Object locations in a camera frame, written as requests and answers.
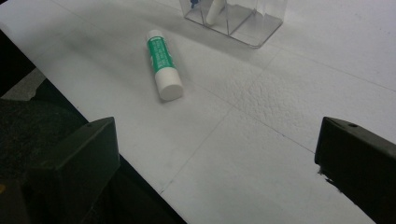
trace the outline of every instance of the white desk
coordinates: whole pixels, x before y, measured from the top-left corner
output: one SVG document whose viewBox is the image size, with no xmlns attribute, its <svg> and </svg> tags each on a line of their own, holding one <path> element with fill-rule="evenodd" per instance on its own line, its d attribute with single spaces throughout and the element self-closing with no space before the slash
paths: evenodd
<svg viewBox="0 0 396 224">
<path fill-rule="evenodd" d="M 290 0 L 249 49 L 177 0 L 10 0 L 0 28 L 189 223 L 373 223 L 317 174 L 323 116 L 396 142 L 396 2 Z M 168 40 L 185 94 L 162 103 L 144 41 Z"/>
</svg>

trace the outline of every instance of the white glue stick cap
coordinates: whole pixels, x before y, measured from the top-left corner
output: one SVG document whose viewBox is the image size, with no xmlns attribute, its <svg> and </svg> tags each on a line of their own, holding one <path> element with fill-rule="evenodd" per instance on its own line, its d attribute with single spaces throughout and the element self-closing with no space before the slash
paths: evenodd
<svg viewBox="0 0 396 224">
<path fill-rule="evenodd" d="M 183 95 L 180 77 L 173 67 L 166 67 L 158 71 L 155 75 L 155 82 L 160 97 L 165 101 L 176 100 Z"/>
<path fill-rule="evenodd" d="M 151 30 L 148 32 L 148 34 L 146 35 L 146 42 L 148 42 L 152 37 L 154 36 L 160 36 L 162 38 L 165 38 L 163 36 L 163 32 L 159 31 L 159 30 Z"/>
</svg>

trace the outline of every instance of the textured table surface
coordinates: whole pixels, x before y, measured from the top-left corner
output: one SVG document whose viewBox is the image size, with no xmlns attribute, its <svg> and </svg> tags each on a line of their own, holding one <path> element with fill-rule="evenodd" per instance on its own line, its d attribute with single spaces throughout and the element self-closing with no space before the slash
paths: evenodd
<svg viewBox="0 0 396 224">
<path fill-rule="evenodd" d="M 177 0 L 12 0 L 0 28 L 189 223 L 373 223 L 318 175 L 324 116 L 396 142 L 396 2 L 289 0 L 250 49 Z M 161 102 L 145 34 L 164 32 L 185 87 Z"/>
</svg>

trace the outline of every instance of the green label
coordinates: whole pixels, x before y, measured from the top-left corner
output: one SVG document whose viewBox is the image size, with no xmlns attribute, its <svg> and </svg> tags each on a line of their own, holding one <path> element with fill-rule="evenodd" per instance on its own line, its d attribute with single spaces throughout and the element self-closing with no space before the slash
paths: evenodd
<svg viewBox="0 0 396 224">
<path fill-rule="evenodd" d="M 155 36 L 148 41 L 148 50 L 151 55 L 152 66 L 154 72 L 157 73 L 160 69 L 165 67 L 173 67 L 175 65 L 172 61 L 172 56 L 169 54 L 163 37 Z"/>
</svg>

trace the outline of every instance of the clear plastic organizer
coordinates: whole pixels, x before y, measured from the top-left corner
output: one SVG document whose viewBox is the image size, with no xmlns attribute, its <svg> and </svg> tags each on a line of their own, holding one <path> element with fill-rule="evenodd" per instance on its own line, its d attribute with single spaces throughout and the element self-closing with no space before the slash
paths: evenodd
<svg viewBox="0 0 396 224">
<path fill-rule="evenodd" d="M 288 0 L 179 0 L 190 21 L 259 48 L 282 24 Z"/>
</svg>

